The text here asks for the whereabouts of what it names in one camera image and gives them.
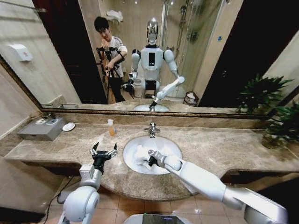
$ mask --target wicker basket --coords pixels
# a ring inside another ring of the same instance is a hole
[[[187,96],[189,93],[192,93],[193,96],[195,97],[194,99]],[[189,91],[186,93],[183,104],[186,104],[188,106],[196,106],[198,103],[199,98],[196,96],[196,94],[193,91]]]

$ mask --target soap dispenser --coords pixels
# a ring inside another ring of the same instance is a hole
[[[116,128],[114,127],[113,120],[108,120],[108,131],[111,136],[116,135]]]

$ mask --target door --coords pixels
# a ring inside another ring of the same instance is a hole
[[[298,8],[292,0],[244,0],[199,106],[236,108],[238,93],[298,31]]]
[[[77,0],[33,0],[49,37],[82,103],[107,104]]]

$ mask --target hand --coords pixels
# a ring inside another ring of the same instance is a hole
[[[104,39],[101,40],[101,44],[104,49],[108,49],[110,45],[110,43],[105,41]]]
[[[106,69],[108,68],[108,70],[112,70],[114,68],[114,63],[111,61],[108,63],[108,65],[106,66]]]

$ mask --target man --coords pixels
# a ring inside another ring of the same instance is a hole
[[[107,19],[98,16],[94,21],[94,27],[102,37],[101,44],[103,48],[105,49],[108,49],[109,47],[117,48],[121,52],[121,55],[123,57],[127,55],[128,50],[126,46],[123,45],[120,38],[111,35],[111,31]],[[114,64],[122,59],[121,55],[119,55],[116,51],[112,51],[111,61],[106,65],[106,68],[108,68],[109,70],[113,70]],[[118,65],[119,68],[116,69],[118,75],[115,73],[115,71],[112,71],[111,73],[109,73],[108,76],[108,81],[117,103],[125,100],[121,95],[121,83],[123,77],[121,63]]]

